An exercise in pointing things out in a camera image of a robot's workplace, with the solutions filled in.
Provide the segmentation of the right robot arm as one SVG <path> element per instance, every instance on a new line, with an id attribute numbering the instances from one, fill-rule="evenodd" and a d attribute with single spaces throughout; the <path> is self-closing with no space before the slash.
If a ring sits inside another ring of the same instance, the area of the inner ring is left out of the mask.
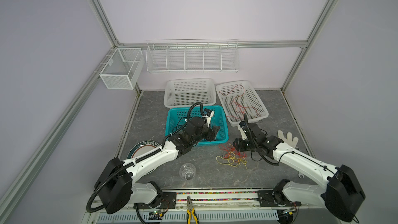
<path id="1" fill-rule="evenodd" d="M 313 205 L 327 209 L 343 222 L 359 222 L 356 213 L 366 196 L 350 167 L 327 164 L 297 150 L 299 139 L 290 132 L 278 131 L 277 136 L 269 136 L 257 124 L 244 121 L 238 129 L 241 137 L 233 142 L 236 150 L 256 152 L 268 164 L 285 164 L 315 182 L 308 185 L 283 179 L 268 196 L 259 194 L 263 202 L 278 206 Z"/>

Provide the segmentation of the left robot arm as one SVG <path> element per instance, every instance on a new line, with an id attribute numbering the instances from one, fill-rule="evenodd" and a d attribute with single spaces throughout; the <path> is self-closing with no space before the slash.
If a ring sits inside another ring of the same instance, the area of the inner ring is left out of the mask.
<path id="1" fill-rule="evenodd" d="M 193 117 L 176 132 L 167 135 L 161 146 L 133 159 L 110 160 L 94 185 L 86 211 L 94 213 L 105 209 L 113 214 L 128 203 L 143 203 L 158 207 L 163 201 L 163 191 L 154 182 L 138 180 L 159 166 L 187 154 L 201 140 L 215 140 L 219 126 L 211 127 L 203 117 Z"/>

